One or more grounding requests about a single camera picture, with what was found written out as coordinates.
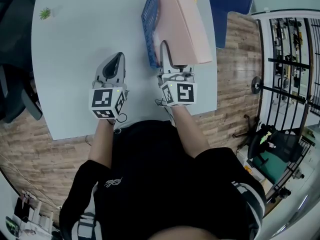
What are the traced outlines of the person's left forearm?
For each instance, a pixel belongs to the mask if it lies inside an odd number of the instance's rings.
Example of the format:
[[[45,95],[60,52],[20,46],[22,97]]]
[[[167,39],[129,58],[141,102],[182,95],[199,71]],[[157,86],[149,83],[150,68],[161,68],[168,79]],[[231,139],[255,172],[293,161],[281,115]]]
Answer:
[[[112,166],[114,120],[100,119],[93,137],[88,159],[107,168]]]

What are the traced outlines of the pink file box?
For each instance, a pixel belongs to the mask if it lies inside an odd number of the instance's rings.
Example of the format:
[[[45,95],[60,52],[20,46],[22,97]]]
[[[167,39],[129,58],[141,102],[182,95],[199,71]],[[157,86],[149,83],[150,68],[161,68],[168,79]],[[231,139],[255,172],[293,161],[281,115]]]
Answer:
[[[209,40],[195,0],[158,0],[153,33],[156,58],[166,41],[174,66],[205,64],[213,60]]]

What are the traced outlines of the black metal railing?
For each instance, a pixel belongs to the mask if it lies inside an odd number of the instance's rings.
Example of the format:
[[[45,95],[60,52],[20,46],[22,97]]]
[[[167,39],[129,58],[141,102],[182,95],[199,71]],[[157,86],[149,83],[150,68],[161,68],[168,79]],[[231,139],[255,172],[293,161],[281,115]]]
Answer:
[[[320,38],[312,31],[308,18],[265,18],[257,20],[261,41],[261,81],[320,105]],[[297,162],[288,162],[277,183],[266,194],[268,201],[286,197],[290,192],[286,183],[298,170],[311,143],[304,140],[305,126],[320,119],[320,111],[292,98],[262,89],[259,93],[258,127],[274,126],[284,134],[300,137],[303,151]]]

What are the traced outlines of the blue plastic file rack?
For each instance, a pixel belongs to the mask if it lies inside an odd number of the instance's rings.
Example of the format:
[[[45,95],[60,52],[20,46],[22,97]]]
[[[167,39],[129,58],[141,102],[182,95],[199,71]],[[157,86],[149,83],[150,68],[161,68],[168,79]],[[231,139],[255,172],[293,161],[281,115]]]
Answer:
[[[160,67],[156,58],[156,51],[154,46],[154,31],[156,29],[156,24],[158,21],[158,4],[158,0],[146,0],[141,14],[148,61],[150,67],[153,69],[157,69]]]

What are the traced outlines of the black pouch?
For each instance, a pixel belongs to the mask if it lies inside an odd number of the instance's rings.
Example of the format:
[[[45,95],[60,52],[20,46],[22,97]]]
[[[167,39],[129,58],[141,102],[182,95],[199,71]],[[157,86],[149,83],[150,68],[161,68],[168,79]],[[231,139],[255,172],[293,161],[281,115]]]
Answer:
[[[14,215],[24,223],[27,223],[29,220],[30,208],[30,199],[28,197],[19,197],[14,208]]]

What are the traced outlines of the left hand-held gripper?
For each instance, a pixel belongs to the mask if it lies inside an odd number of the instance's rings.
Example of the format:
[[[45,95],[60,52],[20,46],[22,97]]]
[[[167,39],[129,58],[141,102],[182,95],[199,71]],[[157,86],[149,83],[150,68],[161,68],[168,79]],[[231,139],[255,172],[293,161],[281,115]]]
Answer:
[[[119,118],[128,95],[125,76],[126,59],[122,52],[109,56],[98,66],[88,101],[88,107],[97,119]]]

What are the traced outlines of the person's right forearm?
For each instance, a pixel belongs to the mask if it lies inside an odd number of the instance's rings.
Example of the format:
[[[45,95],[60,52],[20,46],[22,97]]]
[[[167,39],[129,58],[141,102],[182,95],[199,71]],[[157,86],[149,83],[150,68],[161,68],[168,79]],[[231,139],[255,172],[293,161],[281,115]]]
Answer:
[[[202,152],[209,150],[210,145],[206,136],[187,108],[185,106],[173,106],[171,111],[184,151],[192,158],[196,158]]]

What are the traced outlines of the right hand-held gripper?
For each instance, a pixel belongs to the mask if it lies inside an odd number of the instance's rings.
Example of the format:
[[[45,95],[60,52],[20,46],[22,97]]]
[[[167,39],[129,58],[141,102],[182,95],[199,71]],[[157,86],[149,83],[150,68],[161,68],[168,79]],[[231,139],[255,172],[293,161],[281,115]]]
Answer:
[[[164,106],[188,106],[197,102],[198,85],[193,72],[193,64],[172,67],[170,49],[163,40],[160,45],[160,75],[157,78]]]

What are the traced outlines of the black mesh office chair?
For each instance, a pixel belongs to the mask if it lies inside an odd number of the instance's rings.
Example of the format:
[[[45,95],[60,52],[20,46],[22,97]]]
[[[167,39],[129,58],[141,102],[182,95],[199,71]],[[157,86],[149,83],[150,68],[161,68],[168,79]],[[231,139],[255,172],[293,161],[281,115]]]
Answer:
[[[24,110],[43,113],[33,88],[32,19],[36,0],[0,0],[0,121],[11,123]]]

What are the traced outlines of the black office chair with clutter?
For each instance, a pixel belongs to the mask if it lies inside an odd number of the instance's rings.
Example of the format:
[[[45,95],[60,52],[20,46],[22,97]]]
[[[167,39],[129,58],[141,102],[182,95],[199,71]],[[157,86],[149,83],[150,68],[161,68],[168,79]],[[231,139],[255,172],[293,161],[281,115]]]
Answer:
[[[250,116],[244,115],[247,119],[248,131],[242,134],[233,134],[233,138],[245,136],[244,141],[237,147],[241,149],[248,146],[248,159],[258,158],[264,165],[268,159],[262,157],[262,153],[268,152],[277,156],[285,163],[295,163],[298,161],[303,147],[299,144],[300,137],[293,134],[283,133],[273,125],[262,124],[258,129],[259,118],[254,118],[254,125],[251,126]]]

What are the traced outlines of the small green potted plant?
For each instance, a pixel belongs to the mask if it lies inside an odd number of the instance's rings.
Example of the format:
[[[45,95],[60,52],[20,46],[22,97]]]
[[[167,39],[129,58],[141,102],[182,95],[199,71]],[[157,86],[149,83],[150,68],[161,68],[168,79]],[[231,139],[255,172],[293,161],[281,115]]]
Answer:
[[[39,19],[41,21],[47,20],[47,19],[51,19],[56,17],[59,12],[62,10],[63,6],[59,5],[53,8],[49,8],[49,7],[45,7],[43,8],[40,13],[39,13]]]

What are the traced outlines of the dark blue chair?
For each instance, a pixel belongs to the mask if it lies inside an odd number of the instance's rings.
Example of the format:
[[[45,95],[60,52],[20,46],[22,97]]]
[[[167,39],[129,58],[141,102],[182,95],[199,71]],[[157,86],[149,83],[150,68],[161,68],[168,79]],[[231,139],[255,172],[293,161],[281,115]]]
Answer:
[[[228,13],[236,12],[247,15],[252,7],[253,0],[209,0],[215,44],[218,49],[224,49],[227,37]]]

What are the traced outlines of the green bin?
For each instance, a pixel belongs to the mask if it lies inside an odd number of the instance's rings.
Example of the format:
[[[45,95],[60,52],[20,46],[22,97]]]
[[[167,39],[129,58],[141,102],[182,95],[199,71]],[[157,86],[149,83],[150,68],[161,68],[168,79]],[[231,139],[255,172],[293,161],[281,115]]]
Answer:
[[[267,151],[255,156],[252,163],[272,184],[278,182],[288,165],[288,162],[282,161],[279,157]]]

